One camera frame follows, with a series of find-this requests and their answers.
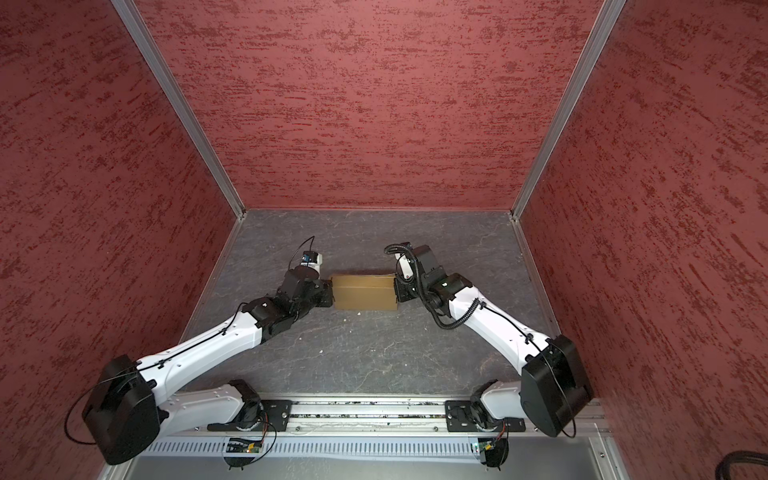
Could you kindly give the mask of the brown cardboard box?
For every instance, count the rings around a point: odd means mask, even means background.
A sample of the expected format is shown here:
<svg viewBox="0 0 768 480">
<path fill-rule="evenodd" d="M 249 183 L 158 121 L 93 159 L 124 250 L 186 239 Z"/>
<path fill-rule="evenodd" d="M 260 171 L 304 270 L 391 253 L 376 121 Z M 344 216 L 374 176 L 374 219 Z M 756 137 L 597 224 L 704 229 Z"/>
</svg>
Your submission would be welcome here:
<svg viewBox="0 0 768 480">
<path fill-rule="evenodd" d="M 395 275 L 334 275 L 333 306 L 345 311 L 396 311 Z"/>
</svg>

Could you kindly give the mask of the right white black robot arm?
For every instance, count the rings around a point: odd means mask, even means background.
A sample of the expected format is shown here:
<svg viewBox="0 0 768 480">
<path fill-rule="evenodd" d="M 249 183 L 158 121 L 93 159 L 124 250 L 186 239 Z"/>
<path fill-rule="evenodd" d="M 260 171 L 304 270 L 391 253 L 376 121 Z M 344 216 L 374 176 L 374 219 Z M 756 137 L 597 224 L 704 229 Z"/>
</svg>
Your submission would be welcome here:
<svg viewBox="0 0 768 480">
<path fill-rule="evenodd" d="M 495 431 L 506 419 L 522 419 L 556 437 L 575 425 L 594 393 L 570 339 L 549 337 L 513 318 L 464 276 L 446 274 L 426 245 L 391 244 L 385 253 L 396 260 L 398 301 L 419 300 L 443 331 L 471 329 L 517 372 L 517 381 L 491 380 L 473 393 L 468 415 L 474 426 Z"/>
</svg>

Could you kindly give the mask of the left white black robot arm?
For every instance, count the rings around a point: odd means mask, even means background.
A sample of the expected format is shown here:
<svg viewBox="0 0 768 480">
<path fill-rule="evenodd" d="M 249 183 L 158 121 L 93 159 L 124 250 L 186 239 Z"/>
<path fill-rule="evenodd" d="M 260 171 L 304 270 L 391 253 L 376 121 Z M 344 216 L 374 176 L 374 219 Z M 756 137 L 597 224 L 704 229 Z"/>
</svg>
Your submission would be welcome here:
<svg viewBox="0 0 768 480">
<path fill-rule="evenodd" d="M 193 392 L 182 389 L 226 360 L 254 349 L 314 308 L 333 304 L 332 283 L 318 266 L 288 270 L 272 296 L 238 305 L 221 324 L 176 346 L 133 360 L 108 362 L 81 397 L 81 414 L 109 465 L 125 463 L 155 440 L 196 427 L 249 432 L 268 427 L 260 395 L 244 380 Z"/>
</svg>

